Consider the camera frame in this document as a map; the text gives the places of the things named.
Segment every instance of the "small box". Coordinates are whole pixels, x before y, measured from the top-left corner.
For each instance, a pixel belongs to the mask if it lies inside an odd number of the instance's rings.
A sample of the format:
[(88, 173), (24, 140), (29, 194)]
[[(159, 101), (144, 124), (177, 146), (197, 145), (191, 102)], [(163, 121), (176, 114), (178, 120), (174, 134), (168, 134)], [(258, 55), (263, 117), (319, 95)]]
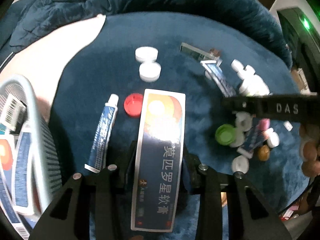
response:
[(185, 94), (145, 90), (132, 192), (132, 230), (172, 232), (180, 184), (185, 101)]

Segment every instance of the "green light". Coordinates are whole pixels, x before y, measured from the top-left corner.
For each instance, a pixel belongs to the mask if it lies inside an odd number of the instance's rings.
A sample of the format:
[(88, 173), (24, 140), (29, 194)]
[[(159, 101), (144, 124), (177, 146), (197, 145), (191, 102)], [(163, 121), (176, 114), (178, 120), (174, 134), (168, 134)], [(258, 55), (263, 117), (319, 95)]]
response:
[(306, 29), (310, 30), (310, 25), (309, 25), (309, 23), (308, 23), (308, 21), (307, 21), (306, 18), (303, 19), (303, 26), (304, 26)]

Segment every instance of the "blue tube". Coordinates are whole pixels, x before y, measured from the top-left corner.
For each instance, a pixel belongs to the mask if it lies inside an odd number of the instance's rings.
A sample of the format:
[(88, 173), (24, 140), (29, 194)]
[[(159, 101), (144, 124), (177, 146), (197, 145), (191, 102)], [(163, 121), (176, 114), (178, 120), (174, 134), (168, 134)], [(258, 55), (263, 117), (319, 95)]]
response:
[(118, 111), (118, 100), (118, 95), (111, 94), (109, 101), (105, 103), (94, 136), (88, 164), (84, 165), (89, 171), (99, 173), (106, 166), (108, 143)]

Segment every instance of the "barcode label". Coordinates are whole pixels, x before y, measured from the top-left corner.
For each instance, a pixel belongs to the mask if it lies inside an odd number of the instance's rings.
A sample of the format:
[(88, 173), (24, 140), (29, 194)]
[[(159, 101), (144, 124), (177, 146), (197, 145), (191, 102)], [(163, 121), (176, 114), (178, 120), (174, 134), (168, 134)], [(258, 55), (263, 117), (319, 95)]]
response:
[(18, 102), (14, 98), (12, 98), (9, 107), (7, 108), (5, 121), (10, 123), (10, 124), (12, 124), (12, 117), (13, 117), (13, 113), (15, 111), (15, 108), (17, 107), (17, 104), (18, 104)]
[(22, 123), (25, 112), (25, 105), (14, 95), (9, 94), (0, 116), (0, 123), (15, 131), (17, 123)]
[(17, 225), (13, 224), (13, 227), (18, 232), (18, 234), (22, 237), (23, 240), (29, 239), (30, 234), (21, 223)]

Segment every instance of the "plastic basket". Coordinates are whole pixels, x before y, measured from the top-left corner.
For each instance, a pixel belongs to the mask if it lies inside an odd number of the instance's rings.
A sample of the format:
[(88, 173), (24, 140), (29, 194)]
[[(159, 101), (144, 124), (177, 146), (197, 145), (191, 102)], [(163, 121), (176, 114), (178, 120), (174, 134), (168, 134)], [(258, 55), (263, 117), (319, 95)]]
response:
[(27, 106), (33, 145), (33, 171), (43, 213), (62, 185), (58, 155), (48, 125), (38, 111), (36, 96), (28, 79), (13, 75), (0, 85), (0, 114), (9, 93)]

